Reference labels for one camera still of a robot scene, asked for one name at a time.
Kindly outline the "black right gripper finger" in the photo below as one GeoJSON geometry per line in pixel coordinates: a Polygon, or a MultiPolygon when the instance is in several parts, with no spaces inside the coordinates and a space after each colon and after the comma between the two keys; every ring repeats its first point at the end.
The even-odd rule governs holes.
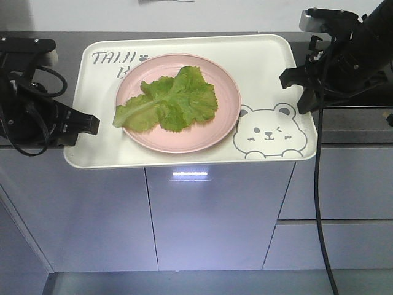
{"type": "Polygon", "coordinates": [[[321,107],[321,93],[310,88],[304,88],[297,103],[298,112],[300,114],[306,114],[308,112],[318,111],[321,107]]]}
{"type": "Polygon", "coordinates": [[[308,89],[320,89],[322,80],[322,63],[307,60],[304,65],[285,69],[279,77],[282,88],[301,85],[308,89]]]}

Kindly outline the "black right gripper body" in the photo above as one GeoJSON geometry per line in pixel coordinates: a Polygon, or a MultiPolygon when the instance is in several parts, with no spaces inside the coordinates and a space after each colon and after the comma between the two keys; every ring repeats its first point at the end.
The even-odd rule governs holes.
{"type": "Polygon", "coordinates": [[[324,105],[349,101],[386,82],[381,70],[389,63],[389,19],[337,21],[321,27],[336,41],[326,61],[324,105]]]}

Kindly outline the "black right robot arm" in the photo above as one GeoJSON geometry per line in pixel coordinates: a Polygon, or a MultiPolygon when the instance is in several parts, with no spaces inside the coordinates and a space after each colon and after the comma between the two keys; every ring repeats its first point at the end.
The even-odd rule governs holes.
{"type": "Polygon", "coordinates": [[[313,33],[304,65],[280,75],[283,88],[301,85],[300,114],[320,108],[391,108],[392,1],[359,17],[345,10],[309,8],[299,27],[313,33]]]}

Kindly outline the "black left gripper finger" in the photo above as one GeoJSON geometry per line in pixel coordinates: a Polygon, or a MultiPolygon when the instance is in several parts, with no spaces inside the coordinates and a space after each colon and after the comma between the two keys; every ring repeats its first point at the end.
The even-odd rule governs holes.
{"type": "Polygon", "coordinates": [[[78,138],[78,133],[58,132],[55,139],[55,146],[74,146],[78,138]]]}
{"type": "Polygon", "coordinates": [[[68,106],[61,105],[60,122],[62,133],[97,135],[100,120],[94,115],[85,114],[68,106]]]}

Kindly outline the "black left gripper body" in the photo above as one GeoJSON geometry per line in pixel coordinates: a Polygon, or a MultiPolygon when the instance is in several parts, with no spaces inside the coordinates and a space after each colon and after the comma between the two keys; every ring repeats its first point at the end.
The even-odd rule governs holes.
{"type": "Polygon", "coordinates": [[[66,79],[54,70],[47,72],[61,81],[58,92],[49,93],[40,83],[1,71],[1,136],[13,146],[48,146],[51,142],[58,115],[53,99],[66,91],[66,79]]]}

